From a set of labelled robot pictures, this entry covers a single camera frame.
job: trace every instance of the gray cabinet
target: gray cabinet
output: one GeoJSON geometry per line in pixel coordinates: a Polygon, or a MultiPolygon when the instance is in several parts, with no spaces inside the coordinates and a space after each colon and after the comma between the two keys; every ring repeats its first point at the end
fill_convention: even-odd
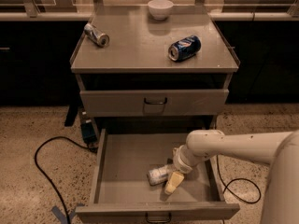
{"type": "Polygon", "coordinates": [[[79,217],[87,222],[231,217],[238,206],[221,196],[211,163],[202,163],[169,198],[146,178],[153,164],[165,164],[172,148],[184,143],[187,134],[179,128],[214,125],[238,69],[204,7],[177,6],[165,21],[154,20],[146,6],[99,7],[93,25],[109,35],[110,44],[101,49],[83,36],[71,59],[86,113],[102,131],[91,201],[78,208],[79,217]],[[169,46],[188,35],[200,38],[200,51],[185,62],[171,61],[169,46]]]}

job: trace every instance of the black cabinet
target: black cabinet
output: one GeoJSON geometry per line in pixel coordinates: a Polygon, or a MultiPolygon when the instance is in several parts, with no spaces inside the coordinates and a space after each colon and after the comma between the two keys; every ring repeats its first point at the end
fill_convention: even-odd
{"type": "Polygon", "coordinates": [[[1,21],[0,105],[68,105],[69,59],[86,21],[1,21]]]}
{"type": "Polygon", "coordinates": [[[228,102],[299,102],[299,21],[217,21],[241,64],[228,102]]]}

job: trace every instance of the black handle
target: black handle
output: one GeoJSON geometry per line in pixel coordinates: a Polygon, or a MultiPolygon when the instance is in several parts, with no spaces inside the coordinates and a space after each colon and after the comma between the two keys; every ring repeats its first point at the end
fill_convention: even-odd
{"type": "Polygon", "coordinates": [[[164,223],[169,223],[171,221],[171,213],[168,214],[168,219],[166,220],[149,220],[149,215],[146,213],[146,221],[149,224],[164,224],[164,223]]]}
{"type": "Polygon", "coordinates": [[[143,101],[147,105],[165,105],[165,104],[167,104],[167,98],[166,97],[161,102],[150,102],[150,101],[147,101],[147,98],[144,98],[143,101]]]}

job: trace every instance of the can lid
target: can lid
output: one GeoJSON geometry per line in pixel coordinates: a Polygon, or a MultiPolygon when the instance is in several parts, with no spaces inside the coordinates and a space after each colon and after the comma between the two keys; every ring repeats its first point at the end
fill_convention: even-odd
{"type": "Polygon", "coordinates": [[[168,56],[172,61],[178,60],[178,49],[175,46],[170,46],[168,49],[168,56]]]}
{"type": "Polygon", "coordinates": [[[97,44],[100,46],[100,47],[106,47],[108,44],[109,44],[109,41],[110,41],[110,38],[108,35],[106,34],[102,34],[100,35],[100,37],[98,38],[97,40],[97,44]]]}

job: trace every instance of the silver can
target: silver can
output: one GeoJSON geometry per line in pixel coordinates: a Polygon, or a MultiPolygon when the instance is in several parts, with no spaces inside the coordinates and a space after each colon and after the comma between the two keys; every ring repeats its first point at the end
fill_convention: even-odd
{"type": "Polygon", "coordinates": [[[91,39],[96,45],[103,48],[109,44],[110,38],[107,34],[98,30],[95,26],[87,23],[84,26],[84,33],[87,37],[91,39]]]}

